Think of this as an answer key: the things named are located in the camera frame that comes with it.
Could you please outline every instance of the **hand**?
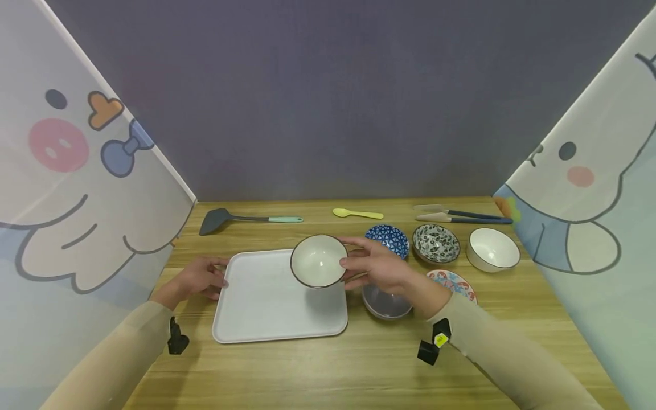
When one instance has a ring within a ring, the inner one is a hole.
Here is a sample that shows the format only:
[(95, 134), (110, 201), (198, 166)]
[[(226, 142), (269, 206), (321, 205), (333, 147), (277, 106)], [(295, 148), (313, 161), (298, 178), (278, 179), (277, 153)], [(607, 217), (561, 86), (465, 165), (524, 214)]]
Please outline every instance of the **hand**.
[[(357, 245), (362, 249), (355, 249), (348, 253), (348, 258), (340, 260), (340, 265), (346, 268), (343, 280), (346, 290), (355, 289), (368, 283), (374, 283), (381, 291), (402, 295), (407, 280), (417, 273), (405, 263), (397, 254), (383, 244), (363, 237), (340, 237), (342, 243)], [(356, 279), (356, 275), (365, 273)]]
[(185, 266), (173, 279), (159, 288), (150, 298), (162, 305), (175, 309), (183, 300), (194, 293), (201, 293), (216, 300), (222, 287), (228, 286), (223, 272), (216, 266), (227, 266), (230, 259), (200, 256)]

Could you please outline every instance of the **bowl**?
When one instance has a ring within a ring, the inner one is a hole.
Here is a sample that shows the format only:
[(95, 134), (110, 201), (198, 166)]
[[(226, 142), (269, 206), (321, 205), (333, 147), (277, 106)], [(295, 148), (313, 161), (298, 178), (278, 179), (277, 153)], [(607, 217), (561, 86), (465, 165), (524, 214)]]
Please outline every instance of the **bowl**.
[(383, 320), (402, 318), (412, 310), (407, 299), (385, 293), (371, 283), (362, 287), (362, 300), (372, 315)]
[(474, 288), (464, 280), (464, 278), (455, 272), (449, 270), (432, 270), (426, 274), (433, 282), (439, 283), (451, 292), (460, 293), (462, 296), (478, 304), (478, 297)]
[(467, 259), (483, 272), (499, 272), (520, 262), (520, 249), (508, 235), (490, 228), (478, 228), (469, 235)]
[(296, 245), (289, 264), (294, 277), (307, 287), (328, 287), (346, 272), (340, 264), (348, 252), (344, 244), (329, 235), (308, 236)]
[(415, 252), (428, 263), (449, 263), (460, 255), (458, 238), (440, 225), (418, 226), (412, 235), (412, 242)]
[(397, 227), (392, 225), (376, 225), (367, 231), (365, 237), (378, 241), (387, 246), (392, 252), (405, 259), (410, 251), (408, 237)]

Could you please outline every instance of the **yellow spoon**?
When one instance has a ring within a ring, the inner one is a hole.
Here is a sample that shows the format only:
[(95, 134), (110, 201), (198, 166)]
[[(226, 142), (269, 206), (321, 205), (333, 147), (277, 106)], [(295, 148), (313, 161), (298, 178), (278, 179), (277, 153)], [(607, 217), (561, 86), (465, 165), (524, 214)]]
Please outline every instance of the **yellow spoon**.
[(365, 218), (374, 218), (374, 219), (382, 219), (383, 214), (380, 214), (378, 212), (355, 212), (355, 211), (349, 211), (348, 209), (344, 208), (335, 208), (333, 209), (333, 213), (340, 218), (346, 218), (349, 215), (356, 215), (356, 216), (364, 216)]

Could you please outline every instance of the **wrist strap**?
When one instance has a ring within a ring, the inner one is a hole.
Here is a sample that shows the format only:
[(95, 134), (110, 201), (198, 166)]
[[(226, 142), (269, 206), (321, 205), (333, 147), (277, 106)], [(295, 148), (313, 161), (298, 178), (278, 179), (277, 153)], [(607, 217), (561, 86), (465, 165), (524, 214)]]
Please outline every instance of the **wrist strap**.
[(182, 334), (180, 325), (175, 323), (175, 318), (171, 318), (169, 326), (171, 327), (171, 338), (167, 342), (169, 345), (169, 354), (182, 354), (184, 349), (189, 346), (189, 337)]
[(440, 348), (451, 339), (451, 326), (449, 320), (444, 318), (433, 325), (431, 342), (424, 340), (419, 342), (417, 358), (429, 365), (435, 365), (440, 355)]

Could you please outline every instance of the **gray wall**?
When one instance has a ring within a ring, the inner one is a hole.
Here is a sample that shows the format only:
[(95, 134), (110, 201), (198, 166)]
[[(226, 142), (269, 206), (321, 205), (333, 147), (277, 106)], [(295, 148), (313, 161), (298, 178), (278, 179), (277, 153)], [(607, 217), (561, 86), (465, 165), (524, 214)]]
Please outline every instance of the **gray wall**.
[(491, 194), (654, 4), (48, 2), (203, 201)]

